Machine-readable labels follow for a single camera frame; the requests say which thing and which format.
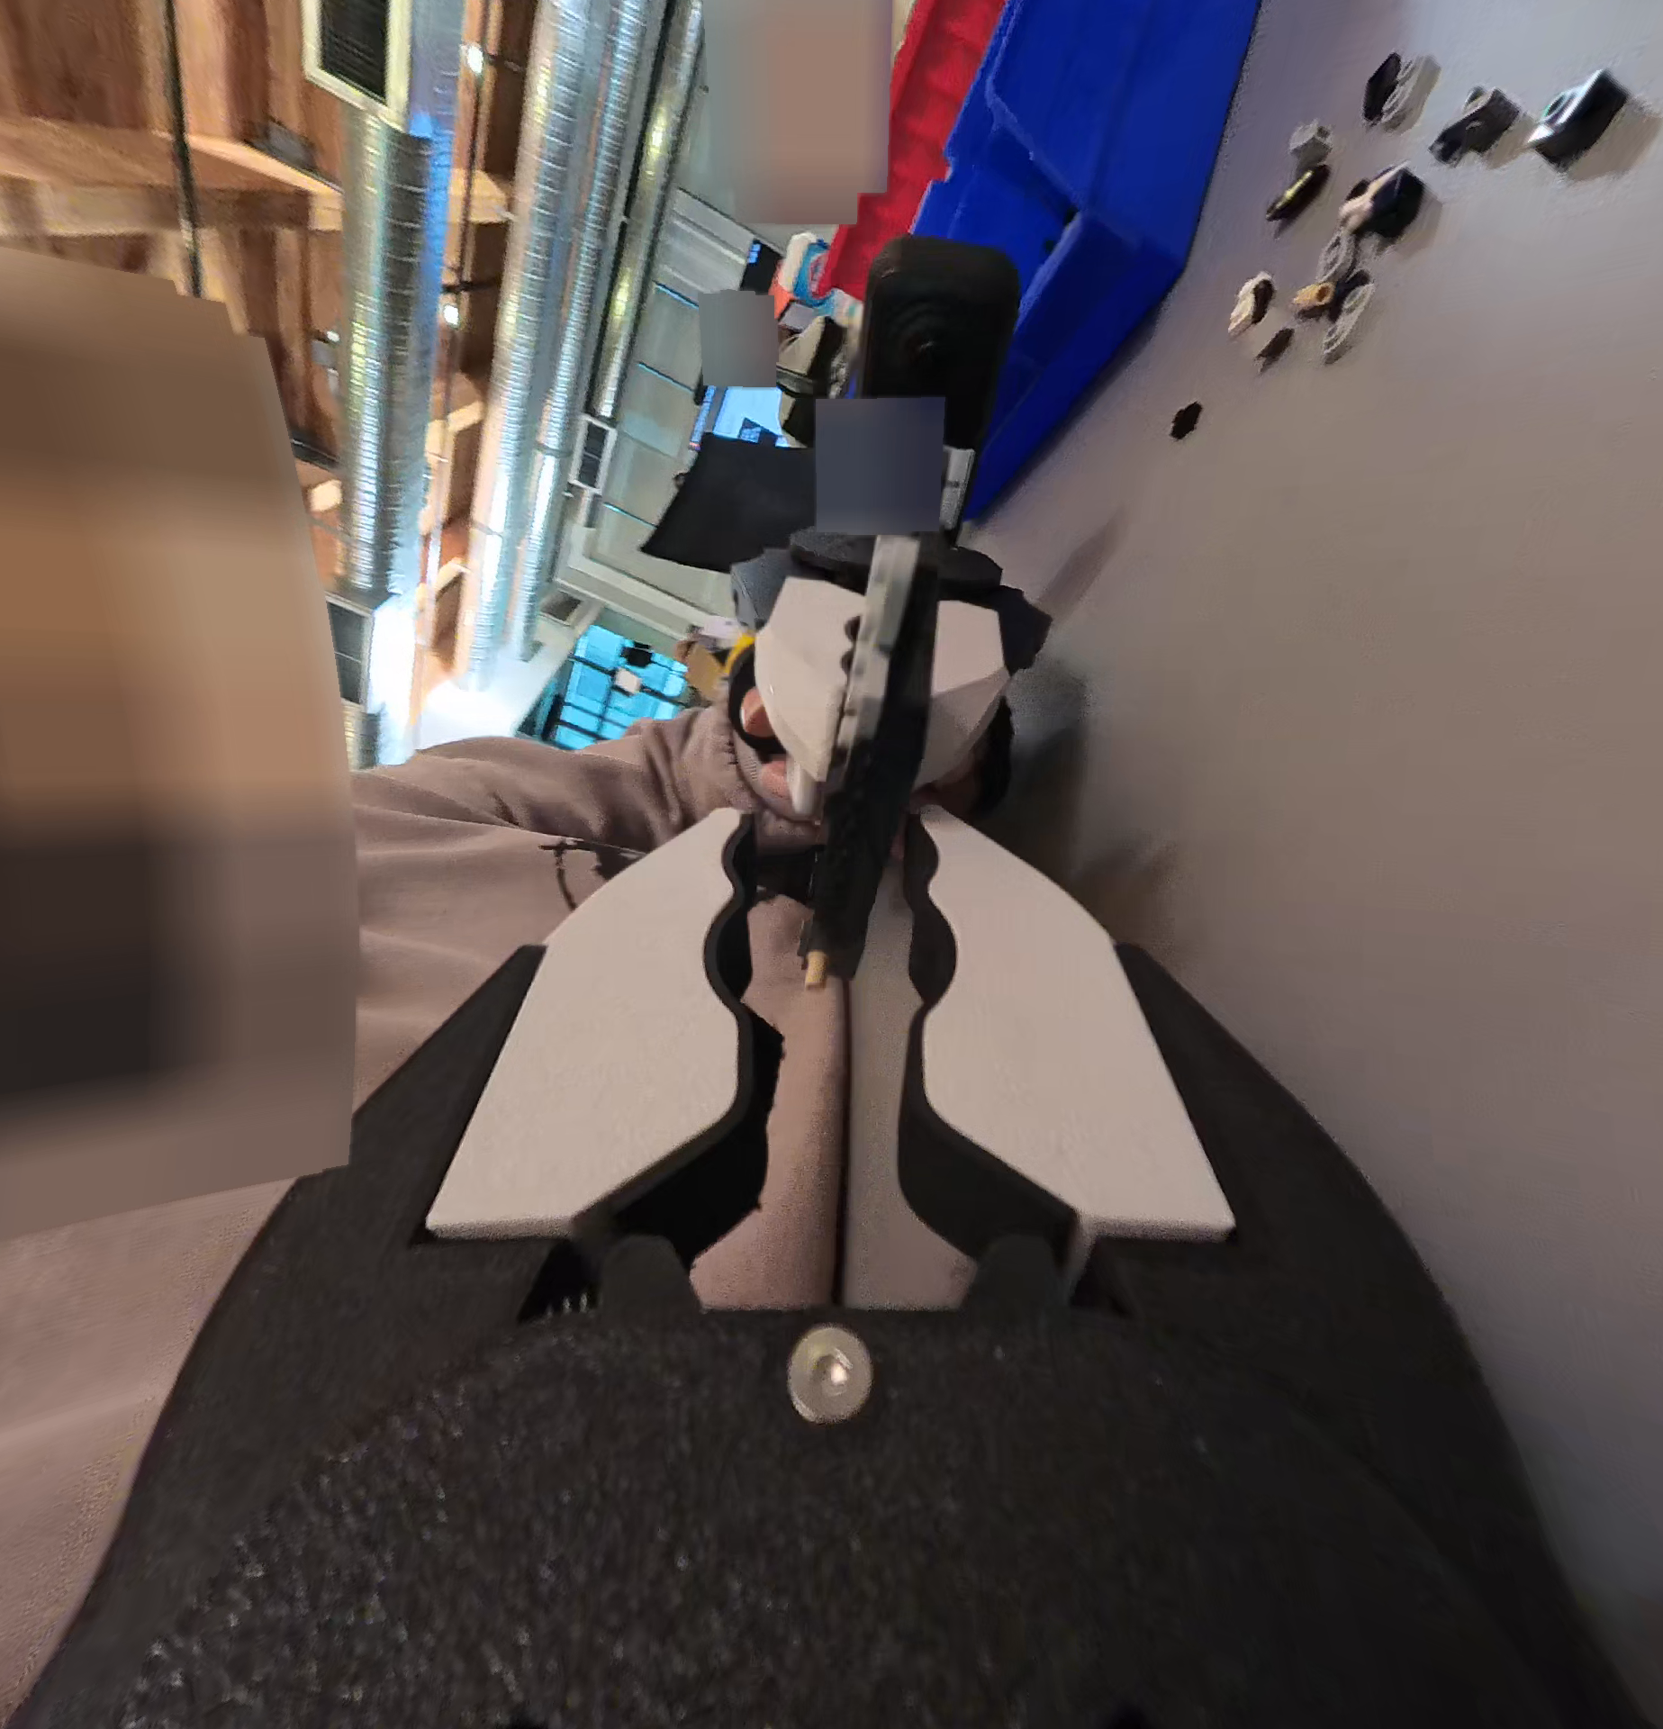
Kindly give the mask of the black brick chassis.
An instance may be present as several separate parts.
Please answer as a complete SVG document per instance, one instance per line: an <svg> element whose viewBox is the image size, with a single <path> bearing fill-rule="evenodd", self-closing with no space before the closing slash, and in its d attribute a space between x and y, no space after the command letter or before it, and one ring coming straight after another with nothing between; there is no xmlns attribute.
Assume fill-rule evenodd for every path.
<svg viewBox="0 0 1663 1729"><path fill-rule="evenodd" d="M802 956L828 947L834 981L860 970L869 919L924 758L937 573L922 541L879 536L849 659L843 721L823 807L823 854Z"/></svg>

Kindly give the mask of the scattered small brick pieces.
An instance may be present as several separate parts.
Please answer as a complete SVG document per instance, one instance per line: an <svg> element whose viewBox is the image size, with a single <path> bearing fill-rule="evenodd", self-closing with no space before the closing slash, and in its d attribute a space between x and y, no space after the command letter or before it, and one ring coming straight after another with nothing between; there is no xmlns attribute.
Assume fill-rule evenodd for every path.
<svg viewBox="0 0 1663 1729"><path fill-rule="evenodd" d="M1363 121L1398 132L1417 119L1437 80L1428 54L1391 52L1366 80ZM1234 293L1228 317L1232 340L1251 345L1262 375L1286 356L1295 338L1324 364L1346 356L1357 343L1366 315L1378 302L1378 265L1424 214L1432 192L1423 166L1454 166L1497 155L1510 145L1535 153L1557 169L1572 168L1621 117L1632 95L1621 78L1598 69L1561 89L1537 113L1505 87L1477 84L1426 141L1424 162L1409 156L1359 177L1335 211L1335 226L1318 250L1309 280L1284 285L1273 270L1254 270ZM1312 209L1333 184L1335 132L1324 121L1292 132L1294 177L1266 207L1266 222L1286 229Z"/></svg>

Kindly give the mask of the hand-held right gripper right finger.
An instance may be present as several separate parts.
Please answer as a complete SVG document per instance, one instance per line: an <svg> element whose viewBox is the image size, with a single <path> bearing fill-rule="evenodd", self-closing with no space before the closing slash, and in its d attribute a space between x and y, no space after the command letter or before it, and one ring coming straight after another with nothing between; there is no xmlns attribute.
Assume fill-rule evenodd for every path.
<svg viewBox="0 0 1663 1729"><path fill-rule="evenodd" d="M1099 921L948 811L911 820L905 893L914 1214L968 1259L1036 1239L1064 1285L1107 1239L1228 1241L1234 1207Z"/></svg>

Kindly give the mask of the white air vent grille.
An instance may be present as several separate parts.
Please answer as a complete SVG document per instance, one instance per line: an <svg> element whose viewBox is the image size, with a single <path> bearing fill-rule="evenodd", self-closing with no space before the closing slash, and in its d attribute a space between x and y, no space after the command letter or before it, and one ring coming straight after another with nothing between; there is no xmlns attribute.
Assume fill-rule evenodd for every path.
<svg viewBox="0 0 1663 1729"><path fill-rule="evenodd" d="M402 113L410 95L410 1L301 1L303 76L376 113Z"/></svg>

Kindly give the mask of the person's left forearm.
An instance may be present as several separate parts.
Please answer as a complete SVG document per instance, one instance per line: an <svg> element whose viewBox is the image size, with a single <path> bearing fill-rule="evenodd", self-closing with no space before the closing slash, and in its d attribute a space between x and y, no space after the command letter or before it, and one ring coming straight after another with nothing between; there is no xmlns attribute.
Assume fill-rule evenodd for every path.
<svg viewBox="0 0 1663 1729"><path fill-rule="evenodd" d="M647 855L716 811L759 814L748 770L709 708L582 749L486 738L356 770L361 956L494 966L561 906L550 842Z"/></svg>

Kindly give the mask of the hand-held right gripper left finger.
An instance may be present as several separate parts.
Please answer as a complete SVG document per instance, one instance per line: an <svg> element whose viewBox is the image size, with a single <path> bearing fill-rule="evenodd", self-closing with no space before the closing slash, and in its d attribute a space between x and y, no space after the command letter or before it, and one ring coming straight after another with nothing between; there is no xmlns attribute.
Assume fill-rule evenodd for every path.
<svg viewBox="0 0 1663 1729"><path fill-rule="evenodd" d="M442 1239L621 1239L692 1267L757 1213L784 1037L746 1005L754 822L714 811L572 912L427 1214Z"/></svg>

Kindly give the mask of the red plastic bin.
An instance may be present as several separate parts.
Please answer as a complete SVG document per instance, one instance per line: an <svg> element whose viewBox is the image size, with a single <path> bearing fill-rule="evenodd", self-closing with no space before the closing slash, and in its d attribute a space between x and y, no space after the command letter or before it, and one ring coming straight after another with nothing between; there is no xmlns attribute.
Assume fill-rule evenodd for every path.
<svg viewBox="0 0 1663 1729"><path fill-rule="evenodd" d="M864 297L881 250L912 229L924 196L948 169L946 145L987 54L1004 1L916 1L890 84L888 179L858 199L819 265L821 291Z"/></svg>

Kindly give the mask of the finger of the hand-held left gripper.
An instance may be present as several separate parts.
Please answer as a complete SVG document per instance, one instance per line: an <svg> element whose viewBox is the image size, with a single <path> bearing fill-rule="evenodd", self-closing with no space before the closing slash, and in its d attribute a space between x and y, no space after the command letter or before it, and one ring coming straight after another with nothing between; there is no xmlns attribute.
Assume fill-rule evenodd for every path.
<svg viewBox="0 0 1663 1729"><path fill-rule="evenodd" d="M918 790L950 783L967 768L1010 680L998 612L963 599L940 601Z"/></svg>
<svg viewBox="0 0 1663 1729"><path fill-rule="evenodd" d="M784 581L755 644L755 689L784 749L797 814L821 812L843 721L864 596L817 577Z"/></svg>

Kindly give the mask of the person's left hand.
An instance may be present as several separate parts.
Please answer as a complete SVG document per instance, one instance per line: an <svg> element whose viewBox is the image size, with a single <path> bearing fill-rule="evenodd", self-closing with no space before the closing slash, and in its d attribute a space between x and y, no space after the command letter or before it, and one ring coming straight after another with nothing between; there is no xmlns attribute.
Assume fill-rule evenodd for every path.
<svg viewBox="0 0 1663 1729"><path fill-rule="evenodd" d="M769 844L802 850L823 841L815 814L800 814L791 794L791 758L776 736L770 713L757 687L755 654L746 648L731 663L724 691L724 713L731 725L737 766Z"/></svg>

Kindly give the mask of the silver ventilation duct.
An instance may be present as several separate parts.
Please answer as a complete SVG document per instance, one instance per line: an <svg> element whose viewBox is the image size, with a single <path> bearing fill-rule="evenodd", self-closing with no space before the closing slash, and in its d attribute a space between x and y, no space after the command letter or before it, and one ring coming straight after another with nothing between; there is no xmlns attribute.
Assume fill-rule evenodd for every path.
<svg viewBox="0 0 1663 1729"><path fill-rule="evenodd" d="M436 125L415 22L412 5L406 110L386 115L344 100L343 556L328 611L354 768L374 766L404 730L410 674L399 667L399 639L421 571L440 259L432 255Z"/></svg>
<svg viewBox="0 0 1663 1729"><path fill-rule="evenodd" d="M464 577L473 691L537 650L628 207L670 160L701 26L699 3L535 9Z"/></svg>

